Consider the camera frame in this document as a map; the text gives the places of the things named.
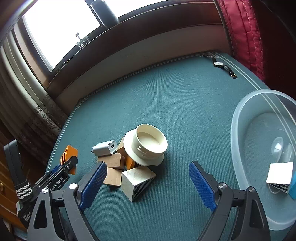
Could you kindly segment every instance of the curtain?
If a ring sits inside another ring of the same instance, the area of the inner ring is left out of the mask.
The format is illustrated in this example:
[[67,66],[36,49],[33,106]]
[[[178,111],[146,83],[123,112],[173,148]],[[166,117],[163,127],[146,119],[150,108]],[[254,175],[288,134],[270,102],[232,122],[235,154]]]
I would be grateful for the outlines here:
[[0,48],[0,119],[44,165],[67,119],[30,70],[12,33]]

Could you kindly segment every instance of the teal mat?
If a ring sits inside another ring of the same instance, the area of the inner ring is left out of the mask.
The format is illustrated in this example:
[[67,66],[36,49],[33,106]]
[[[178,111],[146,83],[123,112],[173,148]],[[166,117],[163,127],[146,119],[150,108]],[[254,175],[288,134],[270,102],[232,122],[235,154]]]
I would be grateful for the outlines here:
[[[208,58],[184,58],[117,81],[81,100],[71,113],[47,168],[58,164],[67,145],[78,149],[76,175],[64,187],[95,166],[91,149],[99,142],[119,143],[142,123],[156,126],[168,140],[163,163],[150,167],[156,178],[138,199],[130,202],[120,188],[103,185],[85,211],[101,241],[196,240],[211,212],[190,180],[191,161],[198,160],[218,182],[238,188],[230,149],[232,115],[246,94],[267,86],[227,54],[216,57],[238,78]],[[228,222],[222,240],[227,240],[231,226]],[[286,232],[272,232],[273,240],[281,240]]]

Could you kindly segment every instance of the silver bolt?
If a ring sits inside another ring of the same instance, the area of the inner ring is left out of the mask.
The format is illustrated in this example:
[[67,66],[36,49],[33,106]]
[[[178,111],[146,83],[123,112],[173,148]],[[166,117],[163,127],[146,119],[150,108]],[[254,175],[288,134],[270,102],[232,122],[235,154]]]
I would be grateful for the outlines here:
[[255,191],[256,191],[255,188],[249,187],[249,192],[255,192]]
[[219,187],[222,188],[222,189],[225,189],[225,188],[227,188],[227,184],[226,183],[220,183]]
[[41,190],[41,192],[42,192],[42,193],[47,193],[47,192],[48,192],[48,188],[43,188],[43,189]]
[[69,188],[70,189],[75,189],[77,187],[77,184],[76,183],[71,183],[70,185],[69,185]]

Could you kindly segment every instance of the window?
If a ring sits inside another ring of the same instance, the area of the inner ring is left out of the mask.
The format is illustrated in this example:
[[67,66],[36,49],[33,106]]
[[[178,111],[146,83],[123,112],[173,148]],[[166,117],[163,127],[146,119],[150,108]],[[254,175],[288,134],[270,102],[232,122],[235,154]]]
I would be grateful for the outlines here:
[[100,26],[84,0],[38,0],[24,15],[30,38],[50,71]]
[[104,0],[116,17],[120,17],[138,8],[165,0]]

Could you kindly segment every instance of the watch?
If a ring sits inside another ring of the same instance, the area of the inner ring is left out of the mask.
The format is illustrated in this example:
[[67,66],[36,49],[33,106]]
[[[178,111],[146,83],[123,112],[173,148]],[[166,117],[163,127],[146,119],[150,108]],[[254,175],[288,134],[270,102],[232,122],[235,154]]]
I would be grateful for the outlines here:
[[204,55],[204,57],[210,58],[213,61],[213,64],[215,67],[226,70],[228,72],[228,74],[230,75],[230,77],[232,77],[233,79],[237,78],[237,75],[231,70],[231,68],[229,68],[227,65],[223,64],[222,62],[217,61],[214,56]]

